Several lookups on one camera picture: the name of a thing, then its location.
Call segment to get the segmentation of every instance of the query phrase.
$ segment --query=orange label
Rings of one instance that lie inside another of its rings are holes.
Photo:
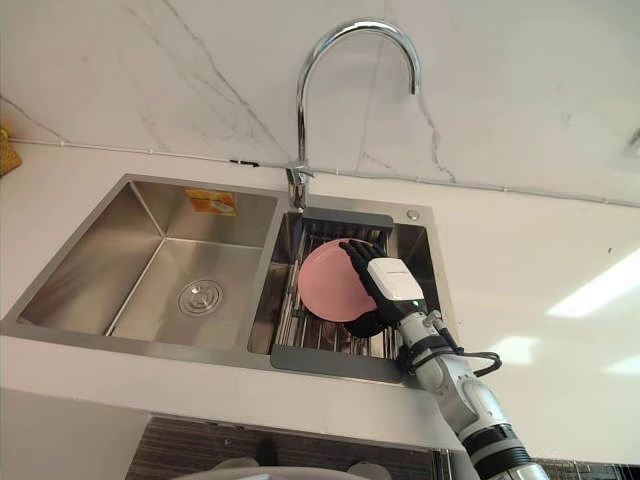
[[[233,195],[229,192],[195,190],[192,188],[185,188],[184,191],[196,212],[222,215],[225,217],[235,217],[238,214],[236,202],[233,200]]]

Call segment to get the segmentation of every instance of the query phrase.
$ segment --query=black cable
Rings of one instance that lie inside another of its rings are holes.
[[[502,366],[500,355],[498,355],[495,352],[467,353],[464,351],[464,348],[457,347],[456,349],[451,349],[451,350],[438,350],[437,352],[433,352],[431,355],[427,355],[425,358],[418,360],[415,364],[413,364],[411,368],[412,371],[415,372],[418,368],[420,368],[425,363],[441,355],[458,355],[459,357],[483,358],[485,360],[491,360],[493,362],[491,365],[473,372],[476,377],[482,377],[483,375],[487,375],[488,373],[494,372]]]

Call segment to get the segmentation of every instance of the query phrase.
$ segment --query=countertop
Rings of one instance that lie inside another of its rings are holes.
[[[271,168],[65,147],[16,148],[24,164],[0,181],[3,317],[125,173],[286,189],[284,172]],[[640,247],[640,210],[331,175],[311,182],[314,193],[432,207],[462,344],[469,351],[497,345],[504,366],[485,378],[529,452],[640,463],[640,366],[633,363],[640,355],[640,290],[582,318],[547,313]],[[2,386],[10,389],[229,423],[460,449],[423,391],[6,336],[0,353]],[[629,359],[627,367],[620,363]]]

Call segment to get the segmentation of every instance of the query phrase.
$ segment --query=faucet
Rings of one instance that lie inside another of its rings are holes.
[[[298,160],[286,168],[291,203],[298,209],[304,209],[307,206],[307,177],[316,176],[315,172],[309,166],[309,159],[307,158],[305,108],[307,104],[309,77],[320,57],[322,57],[332,45],[335,45],[338,40],[353,36],[357,33],[372,33],[393,40],[407,60],[407,66],[409,68],[409,93],[417,95],[420,92],[421,70],[418,53],[407,34],[395,25],[369,18],[355,19],[338,25],[322,37],[318,43],[316,43],[315,47],[313,47],[313,50],[309,52],[309,55],[307,55],[307,58],[302,64],[300,76],[298,77],[296,94]]]

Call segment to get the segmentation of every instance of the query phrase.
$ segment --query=plate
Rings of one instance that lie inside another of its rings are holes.
[[[319,246],[302,263],[298,273],[298,293],[302,303],[315,315],[331,322],[351,322],[376,309],[349,255],[339,238]]]

